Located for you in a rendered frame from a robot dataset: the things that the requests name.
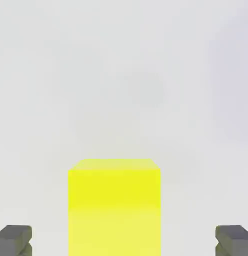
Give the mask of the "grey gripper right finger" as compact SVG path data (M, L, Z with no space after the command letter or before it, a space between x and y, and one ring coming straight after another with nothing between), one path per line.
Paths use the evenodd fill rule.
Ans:
M215 256L248 256L248 231L241 225L218 225Z

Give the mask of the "small yellow cube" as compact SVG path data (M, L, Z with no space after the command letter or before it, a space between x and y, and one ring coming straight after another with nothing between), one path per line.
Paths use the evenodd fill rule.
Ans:
M68 256L161 256L160 169L83 159L68 171Z

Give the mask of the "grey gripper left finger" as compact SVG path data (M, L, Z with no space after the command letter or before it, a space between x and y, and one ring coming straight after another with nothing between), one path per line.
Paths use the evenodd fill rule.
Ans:
M32 256L29 225L7 225L0 231L0 256Z

